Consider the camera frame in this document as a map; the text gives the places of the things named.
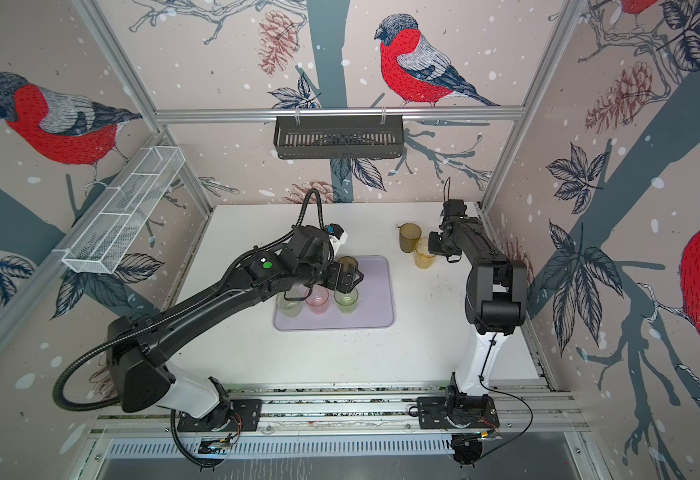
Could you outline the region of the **brown textured cup front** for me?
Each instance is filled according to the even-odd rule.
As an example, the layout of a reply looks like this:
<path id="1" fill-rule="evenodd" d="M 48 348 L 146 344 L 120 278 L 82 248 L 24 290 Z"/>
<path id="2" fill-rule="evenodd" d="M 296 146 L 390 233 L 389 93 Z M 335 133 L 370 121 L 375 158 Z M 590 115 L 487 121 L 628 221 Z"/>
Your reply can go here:
<path id="1" fill-rule="evenodd" d="M 343 271 L 358 269 L 358 261 L 352 256 L 343 256 L 338 259 L 338 263 L 341 265 Z"/>

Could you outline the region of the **brown textured cup back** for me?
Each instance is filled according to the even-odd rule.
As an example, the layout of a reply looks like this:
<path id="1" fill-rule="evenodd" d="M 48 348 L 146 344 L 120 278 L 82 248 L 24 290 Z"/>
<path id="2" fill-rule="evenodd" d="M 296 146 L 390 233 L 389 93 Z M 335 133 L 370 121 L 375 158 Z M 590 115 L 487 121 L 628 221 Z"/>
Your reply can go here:
<path id="1" fill-rule="evenodd" d="M 415 223 L 407 222 L 400 225 L 398 231 L 400 250 L 404 253 L 412 253 L 421 238 L 421 227 Z"/>

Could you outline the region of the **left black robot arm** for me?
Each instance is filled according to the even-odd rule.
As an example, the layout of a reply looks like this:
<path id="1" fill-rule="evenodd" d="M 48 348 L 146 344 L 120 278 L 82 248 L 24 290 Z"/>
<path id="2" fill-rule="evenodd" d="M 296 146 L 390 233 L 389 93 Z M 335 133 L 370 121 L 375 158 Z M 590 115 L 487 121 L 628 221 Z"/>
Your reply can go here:
<path id="1" fill-rule="evenodd" d="M 298 227 L 282 249 L 259 249 L 235 261 L 217 283 L 174 307 L 140 320 L 111 322 L 107 337 L 117 344 L 106 358 L 121 409 L 136 413 L 160 406 L 194 418 L 226 409 L 218 380 L 190 374 L 172 357 L 223 320 L 296 285 L 352 290 L 362 274 L 343 274 L 334 259 L 347 238 L 335 223 Z"/>

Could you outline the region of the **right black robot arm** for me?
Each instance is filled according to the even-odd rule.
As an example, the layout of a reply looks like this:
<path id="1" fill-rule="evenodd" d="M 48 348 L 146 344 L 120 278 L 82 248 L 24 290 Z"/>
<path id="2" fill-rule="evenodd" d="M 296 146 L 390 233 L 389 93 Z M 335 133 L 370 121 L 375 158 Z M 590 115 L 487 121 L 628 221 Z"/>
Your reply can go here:
<path id="1" fill-rule="evenodd" d="M 527 318 L 527 266 L 507 257 L 488 237 L 481 219 L 462 200 L 446 200 L 441 223 L 428 236 L 428 251 L 449 263 L 467 260 L 464 312 L 473 332 L 468 353 L 453 375 L 470 396 L 490 392 L 489 377 L 506 339 Z"/>

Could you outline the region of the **green smooth cup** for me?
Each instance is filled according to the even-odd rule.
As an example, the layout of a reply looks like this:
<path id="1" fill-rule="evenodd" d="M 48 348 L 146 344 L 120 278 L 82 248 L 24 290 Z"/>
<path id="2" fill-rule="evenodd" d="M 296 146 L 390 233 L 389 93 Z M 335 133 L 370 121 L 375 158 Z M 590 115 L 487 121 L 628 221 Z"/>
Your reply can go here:
<path id="1" fill-rule="evenodd" d="M 335 291 L 334 301 L 340 312 L 343 314 L 353 313 L 359 305 L 359 291 L 357 288 L 352 289 L 348 293 Z"/>

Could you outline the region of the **yellow smooth cup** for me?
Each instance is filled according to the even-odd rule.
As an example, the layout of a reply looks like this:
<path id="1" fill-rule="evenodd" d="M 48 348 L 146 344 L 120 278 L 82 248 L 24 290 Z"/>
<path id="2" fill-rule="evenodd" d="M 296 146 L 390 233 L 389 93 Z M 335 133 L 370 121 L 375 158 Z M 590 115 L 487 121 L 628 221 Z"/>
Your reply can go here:
<path id="1" fill-rule="evenodd" d="M 414 263 L 420 269 L 430 268 L 436 258 L 436 255 L 429 251 L 428 239 L 426 237 L 422 237 L 417 241 L 413 254 Z"/>

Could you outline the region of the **pink smooth cup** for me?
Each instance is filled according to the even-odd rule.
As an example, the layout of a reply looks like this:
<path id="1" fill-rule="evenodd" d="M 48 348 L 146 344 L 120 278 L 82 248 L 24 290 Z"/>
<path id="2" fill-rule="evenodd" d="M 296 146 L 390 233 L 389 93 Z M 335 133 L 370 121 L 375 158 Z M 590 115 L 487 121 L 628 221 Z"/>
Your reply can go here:
<path id="1" fill-rule="evenodd" d="M 315 315 L 323 315 L 330 306 L 329 290 L 320 285 L 314 285 L 305 299 L 310 311 Z"/>

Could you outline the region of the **green textured cup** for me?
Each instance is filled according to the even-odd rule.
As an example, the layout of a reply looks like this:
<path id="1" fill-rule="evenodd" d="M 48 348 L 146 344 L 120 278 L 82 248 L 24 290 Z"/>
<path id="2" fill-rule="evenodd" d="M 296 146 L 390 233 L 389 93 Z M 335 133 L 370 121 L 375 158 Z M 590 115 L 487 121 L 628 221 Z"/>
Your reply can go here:
<path id="1" fill-rule="evenodd" d="M 285 317 L 296 317 L 301 313 L 303 302 L 301 300 L 289 300 L 283 293 L 276 297 L 277 311 Z"/>

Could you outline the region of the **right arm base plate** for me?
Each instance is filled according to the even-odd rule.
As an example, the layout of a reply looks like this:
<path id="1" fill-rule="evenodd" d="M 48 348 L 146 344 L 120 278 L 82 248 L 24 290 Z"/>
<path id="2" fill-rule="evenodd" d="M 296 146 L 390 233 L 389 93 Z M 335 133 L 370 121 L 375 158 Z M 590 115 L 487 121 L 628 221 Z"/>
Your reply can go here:
<path id="1" fill-rule="evenodd" d="M 489 395 L 464 396 L 447 400 L 444 396 L 418 397 L 409 408 L 422 430 L 499 428 L 494 399 Z"/>

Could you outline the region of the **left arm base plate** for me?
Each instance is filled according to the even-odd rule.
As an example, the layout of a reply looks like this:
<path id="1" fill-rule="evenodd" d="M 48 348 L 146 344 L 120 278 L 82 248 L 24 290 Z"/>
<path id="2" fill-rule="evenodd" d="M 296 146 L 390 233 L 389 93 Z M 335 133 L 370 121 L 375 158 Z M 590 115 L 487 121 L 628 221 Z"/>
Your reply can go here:
<path id="1" fill-rule="evenodd" d="M 261 399 L 232 399 L 223 402 L 200 419 L 182 412 L 177 428 L 182 433 L 254 432 L 258 427 L 262 406 Z"/>

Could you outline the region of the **brown textured cup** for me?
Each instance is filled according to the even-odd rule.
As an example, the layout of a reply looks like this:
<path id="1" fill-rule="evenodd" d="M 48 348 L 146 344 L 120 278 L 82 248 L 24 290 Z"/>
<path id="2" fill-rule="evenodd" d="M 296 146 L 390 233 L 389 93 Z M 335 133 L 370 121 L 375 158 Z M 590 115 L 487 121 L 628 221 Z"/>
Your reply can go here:
<path id="1" fill-rule="evenodd" d="M 400 250 L 404 253 L 412 253 L 421 238 L 421 227 L 415 223 L 407 222 L 400 225 L 398 231 Z"/>
<path id="2" fill-rule="evenodd" d="M 338 259 L 338 263 L 341 265 L 343 271 L 358 269 L 358 261 L 352 256 L 343 256 Z"/>

